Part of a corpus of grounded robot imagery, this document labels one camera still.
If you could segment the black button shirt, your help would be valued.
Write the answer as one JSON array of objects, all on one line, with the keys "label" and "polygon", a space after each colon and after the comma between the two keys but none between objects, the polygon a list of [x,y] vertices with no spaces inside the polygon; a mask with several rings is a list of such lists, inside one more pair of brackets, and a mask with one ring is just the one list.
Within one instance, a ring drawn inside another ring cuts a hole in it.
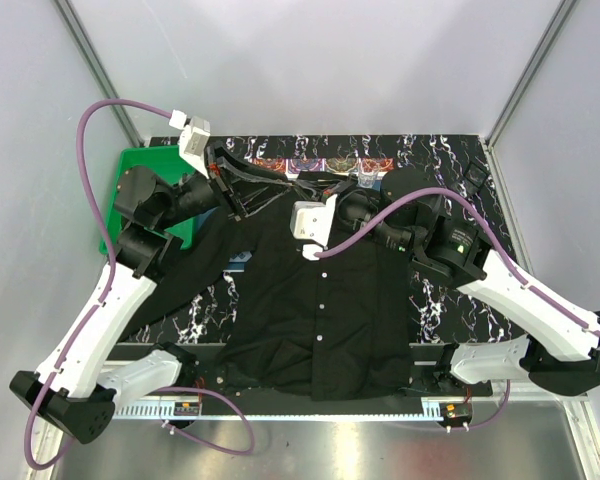
[{"label": "black button shirt", "polygon": [[190,248],[125,328],[132,336],[188,304],[218,280],[232,256],[248,253],[237,279],[237,315],[218,355],[262,385],[315,401],[391,395],[412,375],[416,332],[406,254],[363,239],[310,261],[289,223],[289,192],[241,221],[215,208]]}]

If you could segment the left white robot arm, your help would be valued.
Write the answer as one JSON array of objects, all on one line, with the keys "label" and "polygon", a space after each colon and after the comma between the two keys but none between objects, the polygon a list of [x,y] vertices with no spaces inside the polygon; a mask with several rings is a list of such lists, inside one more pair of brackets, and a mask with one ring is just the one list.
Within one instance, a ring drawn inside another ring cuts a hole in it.
[{"label": "left white robot arm", "polygon": [[10,390],[42,418],[82,444],[99,437],[114,414],[166,388],[188,394],[197,358],[158,343],[141,359],[108,374],[101,369],[183,244],[169,228],[217,206],[240,221],[293,186],[283,173],[235,158],[221,143],[205,148],[176,183],[145,165],[121,172],[113,208],[125,221],[90,299],[54,352],[34,371],[17,372]]}]

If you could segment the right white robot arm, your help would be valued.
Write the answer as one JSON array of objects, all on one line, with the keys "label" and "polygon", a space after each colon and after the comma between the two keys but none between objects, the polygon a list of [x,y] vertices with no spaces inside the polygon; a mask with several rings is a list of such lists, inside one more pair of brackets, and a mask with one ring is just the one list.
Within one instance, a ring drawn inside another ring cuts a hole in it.
[{"label": "right white robot arm", "polygon": [[494,308],[524,330],[506,342],[445,346],[429,378],[443,395],[489,381],[529,380],[567,397],[600,386],[600,311],[583,309],[535,279],[468,200],[420,172],[392,170],[377,190],[358,187],[350,176],[295,202],[290,230],[310,261],[371,239],[406,255],[430,281]]}]

